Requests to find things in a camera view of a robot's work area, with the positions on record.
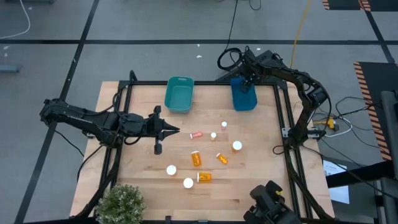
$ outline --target green plant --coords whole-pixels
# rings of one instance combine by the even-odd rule
[[[116,185],[99,200],[97,221],[101,224],[139,224],[145,208],[138,187]]]

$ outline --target white cap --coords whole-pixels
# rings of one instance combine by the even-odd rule
[[[166,169],[166,173],[168,175],[174,175],[177,172],[177,168],[175,167],[175,165],[169,165]]]
[[[185,178],[183,184],[186,189],[190,189],[193,186],[193,180],[191,178]]]
[[[232,147],[235,150],[241,150],[242,149],[242,143],[240,141],[235,141],[234,143],[232,143]]]

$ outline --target wooden tabletop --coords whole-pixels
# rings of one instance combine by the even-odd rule
[[[117,87],[118,82],[102,84],[97,111],[111,104]],[[255,204],[249,196],[250,191],[259,184],[266,185],[269,180],[283,188],[286,204],[291,206],[284,155],[272,153],[272,148],[281,145],[282,141],[271,86],[256,86],[258,104],[255,109],[237,112],[233,109],[230,86],[195,85],[193,104],[188,114],[168,111],[164,106],[165,89],[165,85],[133,86],[129,112],[146,116],[152,113],[156,105],[161,105],[160,117],[179,127],[181,132],[162,142],[161,155],[154,154],[152,138],[141,139],[133,146],[123,146],[119,168],[119,184],[139,186],[147,205],[145,220],[164,220],[166,215],[171,215],[173,220],[243,220],[244,213]],[[282,91],[280,95],[284,105]],[[302,106],[301,103],[296,103],[300,100],[292,85],[289,85],[289,96],[297,119]],[[289,126],[286,112],[284,117]],[[221,130],[222,121],[228,123],[225,131]],[[203,136],[190,139],[190,133],[197,131],[202,131]],[[217,133],[215,141],[210,139],[211,132]],[[237,140],[242,142],[243,149],[233,153],[231,145]],[[308,140],[305,145],[318,150],[316,141]],[[85,157],[97,147],[97,140],[89,140]],[[192,151],[200,152],[201,167],[193,166]],[[82,169],[71,215],[81,211],[97,190],[104,152],[104,149],[98,152]],[[228,164],[224,165],[216,158],[219,152],[227,158]],[[309,191],[325,211],[333,216],[319,155],[302,148],[302,160]],[[166,174],[166,167],[171,164],[177,167],[174,176]],[[212,183],[195,182],[192,189],[185,189],[182,184],[184,178],[196,180],[197,172],[211,173]],[[299,190],[298,197],[304,216]]]

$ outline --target gray floor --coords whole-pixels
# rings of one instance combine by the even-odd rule
[[[93,0],[58,0],[53,5],[27,2],[32,27],[15,39],[78,40],[92,3]],[[252,11],[247,1],[239,2],[232,39],[294,39],[306,1],[270,0],[262,4],[260,11]],[[232,0],[221,3],[215,0],[100,0],[88,39],[227,39],[233,8]],[[397,40],[398,29],[394,29],[392,21],[397,20],[398,13],[373,15],[384,38]],[[21,32],[26,26],[18,2],[6,4],[0,0],[0,36]],[[311,6],[301,39],[377,40],[363,11],[326,11],[320,1],[314,1]],[[44,99],[59,96],[76,47],[0,44],[0,63],[23,66],[17,75],[0,75],[1,223],[15,220],[47,132],[39,121],[39,111]],[[267,49],[277,52],[290,64],[291,45],[250,47],[257,54]],[[93,110],[101,82],[125,80],[130,69],[140,80],[167,80],[176,75],[215,80],[223,74],[216,66],[216,59],[224,48],[225,45],[216,44],[199,47],[196,44],[85,45],[67,102]],[[389,49],[398,60],[398,46],[389,46]],[[334,105],[344,96],[361,97],[354,61],[387,62],[377,45],[298,45],[294,67],[322,82]],[[349,111],[364,104],[353,100],[343,106]],[[363,128],[371,127],[367,112],[347,118]],[[86,139],[79,131],[65,125],[58,125],[57,129],[78,147],[85,148]],[[367,143],[376,145],[372,131],[356,132]],[[360,143],[351,133],[326,141],[358,163],[381,161],[377,149]],[[322,143],[320,149],[325,155],[346,160]],[[25,222],[68,217],[81,162],[81,156],[55,135]],[[344,211],[336,213],[347,216]],[[353,217],[362,220],[355,214]]]

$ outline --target paper sheet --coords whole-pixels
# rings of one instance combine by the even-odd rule
[[[345,171],[344,169],[334,165],[334,163],[329,162],[329,161],[323,161],[323,170],[325,171],[326,176],[338,174],[340,172]],[[331,189],[329,189],[329,194],[330,194],[330,198],[332,200],[349,204],[348,186],[331,188]]]

